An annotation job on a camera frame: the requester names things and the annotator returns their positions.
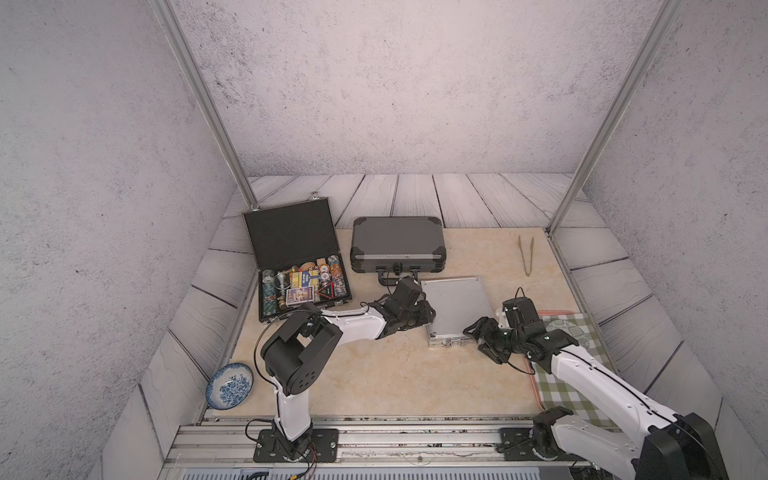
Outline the small silver poker case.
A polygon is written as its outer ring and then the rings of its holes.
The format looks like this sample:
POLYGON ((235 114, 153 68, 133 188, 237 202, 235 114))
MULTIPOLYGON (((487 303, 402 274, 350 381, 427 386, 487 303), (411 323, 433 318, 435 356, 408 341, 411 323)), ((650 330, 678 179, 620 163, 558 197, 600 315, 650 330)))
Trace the small silver poker case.
POLYGON ((421 286, 436 312, 427 326, 430 347, 451 347, 471 341, 464 329, 493 315, 484 283, 478 276, 423 280, 421 286))

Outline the black poker case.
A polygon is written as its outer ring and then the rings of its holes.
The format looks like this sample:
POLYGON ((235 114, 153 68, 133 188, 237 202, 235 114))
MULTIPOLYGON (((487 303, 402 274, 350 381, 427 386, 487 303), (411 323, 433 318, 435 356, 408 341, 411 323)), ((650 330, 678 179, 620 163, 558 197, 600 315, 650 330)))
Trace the black poker case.
POLYGON ((376 273, 390 286, 387 274, 439 273, 447 262, 443 223, 434 216, 359 217, 353 222, 352 270, 376 273))
POLYGON ((351 287, 328 199, 250 211, 242 217, 256 258, 260 321, 267 322, 299 306, 287 306, 285 295, 277 292, 274 284, 277 271, 289 277, 293 271, 318 269, 320 285, 332 282, 327 262, 331 255, 338 255, 341 260, 348 294, 320 300, 315 290, 314 303, 324 308, 351 300, 351 287))

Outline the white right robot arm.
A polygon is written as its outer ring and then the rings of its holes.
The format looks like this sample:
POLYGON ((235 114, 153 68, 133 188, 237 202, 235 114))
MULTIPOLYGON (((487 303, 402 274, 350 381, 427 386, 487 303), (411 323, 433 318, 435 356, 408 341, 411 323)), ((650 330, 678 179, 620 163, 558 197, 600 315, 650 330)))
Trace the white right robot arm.
POLYGON ((578 456, 617 479, 725 479, 727 469, 714 429, 701 416, 681 415, 640 392, 561 330, 548 330, 527 297, 505 301, 508 325, 482 317, 464 335, 497 364, 511 355, 570 385, 619 428, 612 433, 584 421, 565 407, 533 419, 530 444, 545 461, 578 456))

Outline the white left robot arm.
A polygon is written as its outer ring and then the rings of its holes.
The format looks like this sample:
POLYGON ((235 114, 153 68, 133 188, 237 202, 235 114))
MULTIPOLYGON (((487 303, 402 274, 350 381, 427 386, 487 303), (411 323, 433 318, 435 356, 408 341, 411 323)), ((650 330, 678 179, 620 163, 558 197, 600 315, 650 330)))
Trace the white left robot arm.
POLYGON ((421 285, 411 277, 400 279, 393 293, 358 309, 332 311, 305 303, 290 312, 260 351, 276 393, 272 428, 277 439, 295 448, 309 441, 309 389, 337 347, 381 340, 429 325, 435 317, 421 285))

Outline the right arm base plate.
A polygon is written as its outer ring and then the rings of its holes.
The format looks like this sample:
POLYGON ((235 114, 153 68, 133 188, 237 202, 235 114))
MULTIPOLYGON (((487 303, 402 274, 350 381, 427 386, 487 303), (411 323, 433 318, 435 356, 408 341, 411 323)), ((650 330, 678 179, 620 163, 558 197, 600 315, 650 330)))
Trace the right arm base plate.
POLYGON ((559 450, 544 451, 536 447, 531 428, 501 428, 498 430, 499 442, 495 451, 504 457, 505 461, 568 461, 582 462, 583 458, 559 450))

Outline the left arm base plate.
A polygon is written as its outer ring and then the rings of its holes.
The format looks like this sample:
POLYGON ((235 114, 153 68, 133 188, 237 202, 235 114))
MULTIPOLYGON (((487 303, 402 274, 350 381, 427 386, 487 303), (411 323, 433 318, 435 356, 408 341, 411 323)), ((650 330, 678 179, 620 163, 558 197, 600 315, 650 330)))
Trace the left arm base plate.
POLYGON ((255 463, 311 461, 333 463, 339 446, 338 429, 310 427, 295 440, 288 440, 276 426, 261 430, 253 455, 255 463))

